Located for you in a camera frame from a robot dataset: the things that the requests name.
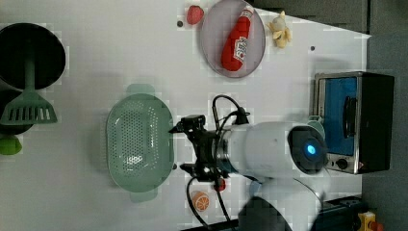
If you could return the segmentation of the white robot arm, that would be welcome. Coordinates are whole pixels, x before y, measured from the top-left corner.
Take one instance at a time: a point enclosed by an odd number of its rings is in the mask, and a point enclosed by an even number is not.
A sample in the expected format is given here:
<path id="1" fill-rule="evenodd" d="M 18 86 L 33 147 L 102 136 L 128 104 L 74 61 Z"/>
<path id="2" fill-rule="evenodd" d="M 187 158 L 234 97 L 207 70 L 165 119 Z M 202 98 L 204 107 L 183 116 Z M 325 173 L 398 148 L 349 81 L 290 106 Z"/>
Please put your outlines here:
<path id="1" fill-rule="evenodd" d="M 331 177 L 327 145 L 313 126 L 290 121 L 240 123 L 217 131 L 189 115 L 169 132 L 183 133 L 196 160 L 181 169 L 198 181 L 231 174 L 257 185 L 238 214 L 239 231 L 313 231 Z"/>

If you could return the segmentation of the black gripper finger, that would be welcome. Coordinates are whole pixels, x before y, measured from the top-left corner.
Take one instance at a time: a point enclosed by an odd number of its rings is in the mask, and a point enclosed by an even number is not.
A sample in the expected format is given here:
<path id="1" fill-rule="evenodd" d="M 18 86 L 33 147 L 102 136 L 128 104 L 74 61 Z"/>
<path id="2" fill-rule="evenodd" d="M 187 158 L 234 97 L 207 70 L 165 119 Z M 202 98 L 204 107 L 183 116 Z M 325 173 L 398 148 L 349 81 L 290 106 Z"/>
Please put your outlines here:
<path id="1" fill-rule="evenodd" d="M 170 134 L 183 133 L 183 132 L 184 132 L 184 127 L 180 124 L 175 125 L 173 128 L 169 130 Z"/>
<path id="2" fill-rule="evenodd" d="M 195 164 L 188 164 L 184 163 L 180 165 L 180 168 L 187 173 L 195 173 L 196 172 L 196 165 Z"/>

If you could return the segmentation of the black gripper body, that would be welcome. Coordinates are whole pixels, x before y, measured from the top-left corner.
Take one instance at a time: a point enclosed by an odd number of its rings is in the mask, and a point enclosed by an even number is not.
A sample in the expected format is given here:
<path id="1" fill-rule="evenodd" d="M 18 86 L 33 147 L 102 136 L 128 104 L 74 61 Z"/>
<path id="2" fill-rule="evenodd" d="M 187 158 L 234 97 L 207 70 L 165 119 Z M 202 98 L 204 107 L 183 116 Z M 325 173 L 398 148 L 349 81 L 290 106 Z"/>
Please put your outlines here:
<path id="1" fill-rule="evenodd" d="M 205 129 L 204 115 L 189 115 L 181 119 L 184 134 L 192 143 L 196 157 L 196 172 L 189 173 L 199 182 L 213 182 L 220 177 L 228 178 L 229 174 L 217 161 L 217 145 L 220 136 L 216 131 Z"/>

